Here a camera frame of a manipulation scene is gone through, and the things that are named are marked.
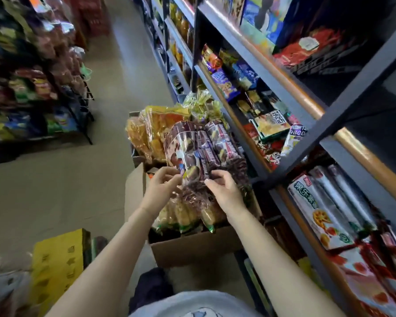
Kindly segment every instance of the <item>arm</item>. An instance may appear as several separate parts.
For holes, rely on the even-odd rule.
[[[155,174],[140,207],[60,297],[47,317],[116,316],[148,231],[182,181],[178,173],[164,167]]]
[[[206,185],[236,230],[277,315],[324,317],[328,311],[331,317],[345,316],[246,209],[232,176],[223,170],[212,174],[221,178]]]

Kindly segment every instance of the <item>open cardboard box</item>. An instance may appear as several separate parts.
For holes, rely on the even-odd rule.
[[[127,177],[125,186],[125,221],[138,208],[142,200],[150,181],[146,174],[149,169],[150,166],[141,163]],[[253,200],[254,203],[249,210],[259,218],[261,209],[255,195],[253,195]],[[243,248],[232,226],[219,228],[214,234],[208,231],[198,232],[167,241],[151,243],[150,246],[157,265],[163,268],[189,265]]]

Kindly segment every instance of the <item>forearm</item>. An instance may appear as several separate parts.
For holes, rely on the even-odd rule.
[[[137,209],[47,317],[116,316],[152,222]]]
[[[248,211],[229,218],[279,317],[344,316]]]

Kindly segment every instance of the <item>tile floor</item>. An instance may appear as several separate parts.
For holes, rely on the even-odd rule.
[[[124,131],[128,112],[173,104],[137,8],[131,0],[106,3],[113,33],[91,40],[86,57],[96,98],[91,102],[94,145],[80,138],[77,144],[0,164],[0,253],[9,260],[37,241],[81,227],[112,238],[124,222],[125,181],[133,169]],[[154,266],[146,245],[126,299],[140,274]],[[232,254],[208,266],[173,268],[169,277],[176,291],[218,289],[253,305]]]

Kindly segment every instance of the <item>left hand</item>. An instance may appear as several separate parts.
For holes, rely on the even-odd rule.
[[[139,207],[153,218],[157,218],[169,199],[181,191],[178,187],[181,184],[182,176],[178,169],[172,167],[159,169],[151,179]]]

